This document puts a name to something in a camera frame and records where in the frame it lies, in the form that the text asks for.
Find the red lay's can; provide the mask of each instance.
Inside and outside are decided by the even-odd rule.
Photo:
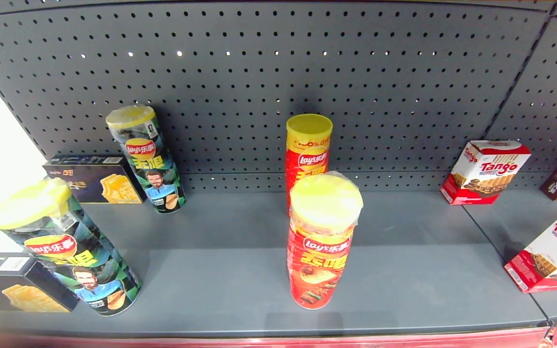
[[[290,191],[296,181],[328,171],[331,132],[332,121],[322,115],[305,113],[287,120],[285,187],[288,210]]]

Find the potato chip illustration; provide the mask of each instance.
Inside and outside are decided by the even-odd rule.
[[[6,295],[12,306],[23,311],[69,313],[69,310],[37,287],[16,284],[1,293]]]

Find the barcode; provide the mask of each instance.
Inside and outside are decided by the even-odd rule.
[[[54,218],[53,222],[62,229],[62,231],[68,231],[68,229],[74,225],[77,220],[74,218],[70,212],[66,212],[61,218]]]
[[[528,290],[528,286],[526,285],[526,283],[524,283],[523,280],[521,280],[521,277],[519,277],[519,275],[517,274],[517,272],[515,272],[515,270],[513,268],[506,268],[506,271],[509,273],[509,275],[511,275],[511,277],[513,277],[513,280],[515,280],[515,283],[517,283],[517,285],[521,288],[521,290],[526,291]]]
[[[120,163],[120,161],[122,161],[121,157],[107,157],[104,161],[102,161],[102,164],[115,164]]]
[[[29,258],[7,258],[1,266],[0,271],[11,271],[17,272],[25,266],[25,263],[29,261]]]
[[[148,121],[145,123],[146,126],[146,130],[147,130],[147,136],[152,139],[156,136],[159,135],[159,133],[156,130],[156,126],[154,126],[152,121]]]

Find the gray metal shelf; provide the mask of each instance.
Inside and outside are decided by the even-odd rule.
[[[330,304],[303,310],[285,269],[282,193],[192,194],[181,212],[87,205],[145,279],[137,303],[103,318],[0,313],[0,331],[110,337],[450,333],[546,320],[515,288],[462,207],[438,192],[365,192],[347,268]]]
[[[537,190],[505,192],[495,205],[466,206],[496,249],[510,260],[557,218],[557,202]],[[557,291],[533,294],[548,318],[557,322]]]

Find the plastic wrap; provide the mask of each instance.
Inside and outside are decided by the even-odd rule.
[[[319,309],[343,274],[363,207],[360,190],[338,172],[307,176],[291,191],[287,269],[294,301]]]
[[[100,315],[126,310],[141,289],[66,181],[42,180],[0,204],[0,229]]]

